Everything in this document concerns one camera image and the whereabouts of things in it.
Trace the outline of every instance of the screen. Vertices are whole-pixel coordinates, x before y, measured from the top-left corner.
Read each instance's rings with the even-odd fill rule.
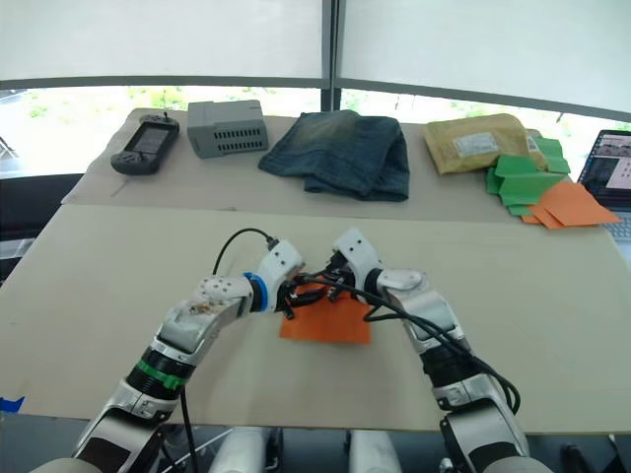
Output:
[[[579,182],[605,207],[631,209],[631,132],[601,131]]]
[[[169,129],[147,127],[138,141],[134,144],[132,151],[155,155],[160,150],[160,146],[167,138]]]

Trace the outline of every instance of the green paper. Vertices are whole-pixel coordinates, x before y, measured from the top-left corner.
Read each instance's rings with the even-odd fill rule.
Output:
[[[509,205],[507,209],[509,209],[511,215],[532,215],[528,205]]]
[[[528,156],[501,155],[495,168],[495,175],[500,177],[532,172],[536,172],[536,164]]]
[[[506,177],[500,186],[502,203],[510,205],[534,205],[543,193],[565,177],[551,172],[512,175]]]
[[[486,171],[486,191],[489,194],[497,195],[503,180],[502,177],[495,175],[495,168],[489,168]]]
[[[548,162],[548,170],[550,172],[561,172],[564,174],[570,173],[570,166],[568,162],[563,158],[563,148],[559,140],[551,140],[549,138],[541,138],[533,136],[532,139],[539,147],[541,153]]]

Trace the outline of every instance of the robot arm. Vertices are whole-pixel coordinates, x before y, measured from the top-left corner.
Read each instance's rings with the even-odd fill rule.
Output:
[[[103,473],[148,468],[162,442],[160,425],[221,329],[251,312],[273,311],[282,283],[303,265],[294,246],[282,240],[255,273],[204,278],[189,300],[169,311],[139,362],[82,433],[73,456]]]
[[[379,296],[409,315],[433,322],[471,353],[454,312],[430,288],[425,274],[384,269],[375,249],[357,229],[342,235],[333,251],[326,272],[337,282]],[[481,473],[487,468],[487,473],[513,468],[547,470],[528,457],[526,437],[491,375],[471,357],[459,356],[423,328],[409,320],[403,320],[403,324],[423,371],[432,381],[432,393],[439,407],[449,412],[440,427],[456,468],[470,473]]]

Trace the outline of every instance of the orange paper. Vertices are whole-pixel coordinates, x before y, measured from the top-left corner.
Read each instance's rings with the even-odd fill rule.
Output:
[[[522,222],[525,224],[541,224],[539,219],[537,219],[534,215],[522,215]]]
[[[598,204],[583,184],[575,182],[554,185],[543,194],[537,206],[545,207],[566,227],[621,222],[617,215]]]
[[[308,284],[299,293],[321,288],[320,284]],[[281,338],[323,343],[371,343],[370,323],[364,316],[371,308],[351,298],[349,293],[340,294],[335,303],[328,297],[302,307],[294,307],[295,317],[283,319]]]
[[[549,230],[562,229],[564,226],[554,218],[545,208],[538,203],[536,205],[528,205],[532,214]]]

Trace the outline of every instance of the blue ring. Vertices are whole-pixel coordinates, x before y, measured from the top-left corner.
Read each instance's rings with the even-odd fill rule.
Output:
[[[265,281],[263,280],[263,278],[261,278],[255,273],[244,273],[244,276],[246,276],[250,281],[257,282],[258,285],[260,286],[260,289],[261,289],[260,311],[265,312],[267,310],[267,285],[265,284]]]

